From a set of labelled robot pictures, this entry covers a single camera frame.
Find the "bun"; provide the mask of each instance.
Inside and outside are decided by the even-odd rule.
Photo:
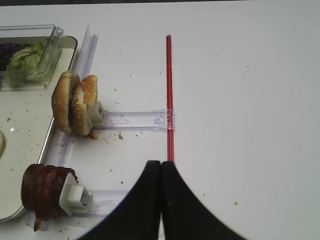
[[[70,107],[72,129],[87,136],[93,128],[90,110],[94,108],[98,99],[98,78],[95,75],[83,79],[73,93]]]
[[[60,76],[51,97],[54,123],[60,131],[66,134],[72,131],[69,106],[79,83],[80,78],[76,72],[66,71]]]

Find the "clear plastic container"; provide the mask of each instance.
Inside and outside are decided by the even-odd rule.
[[[62,34],[55,25],[0,27],[1,91],[45,89],[61,53]]]

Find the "shredded lettuce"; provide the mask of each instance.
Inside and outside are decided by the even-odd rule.
[[[44,53],[45,46],[40,42],[36,45],[29,45],[22,50],[16,52],[6,66],[6,82],[11,87],[20,87],[25,82],[40,82],[43,78],[41,74],[17,75],[17,71],[32,71],[36,70],[40,59]]]

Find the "food tray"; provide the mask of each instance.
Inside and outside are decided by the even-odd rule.
[[[61,54],[46,89],[2,91],[0,94],[3,103],[0,130],[6,140],[0,158],[0,205],[5,206],[0,209],[0,222],[24,212],[20,197],[22,176],[30,164],[44,160],[53,130],[51,95],[61,73],[74,63],[77,40],[63,36],[59,47]]]

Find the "white table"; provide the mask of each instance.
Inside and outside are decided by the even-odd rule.
[[[175,157],[187,184],[248,239],[319,239],[319,1],[1,7],[0,22],[56,24],[80,43],[89,24],[100,37],[91,69],[100,78],[106,66],[165,69],[171,34]],[[140,109],[122,100],[110,110]],[[144,107],[165,107],[152,104]],[[87,230],[54,224],[34,233],[25,218],[1,223],[0,239]]]

